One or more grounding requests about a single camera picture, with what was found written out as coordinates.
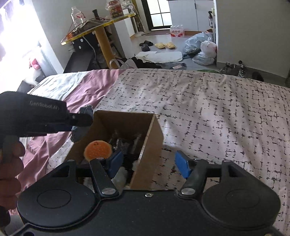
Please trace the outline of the person's left hand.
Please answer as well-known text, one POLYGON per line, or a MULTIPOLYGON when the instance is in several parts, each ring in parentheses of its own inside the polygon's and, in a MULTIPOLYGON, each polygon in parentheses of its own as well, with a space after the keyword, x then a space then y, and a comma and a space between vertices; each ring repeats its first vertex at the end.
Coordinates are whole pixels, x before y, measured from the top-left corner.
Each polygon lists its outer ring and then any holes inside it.
POLYGON ((1 228, 4 228, 10 223, 9 211, 16 208, 21 187, 16 175, 23 169, 20 157, 24 155, 25 148, 17 136, 8 135, 1 141, 1 228))

